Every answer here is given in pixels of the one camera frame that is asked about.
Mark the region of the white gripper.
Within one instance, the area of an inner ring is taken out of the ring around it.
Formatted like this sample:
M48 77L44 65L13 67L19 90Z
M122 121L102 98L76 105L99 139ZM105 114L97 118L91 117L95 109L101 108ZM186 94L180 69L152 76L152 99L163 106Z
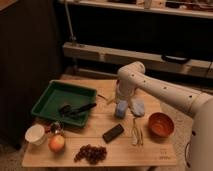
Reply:
M115 89L116 102L129 101L135 95L135 90L136 88L132 84L118 79Z

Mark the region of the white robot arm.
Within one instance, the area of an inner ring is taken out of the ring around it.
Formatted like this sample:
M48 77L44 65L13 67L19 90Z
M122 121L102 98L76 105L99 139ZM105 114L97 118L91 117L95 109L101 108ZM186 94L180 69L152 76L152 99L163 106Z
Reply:
M186 155L186 171L213 171L213 95L145 75L145 66L133 62L118 72L116 98L130 100L137 88L194 119Z

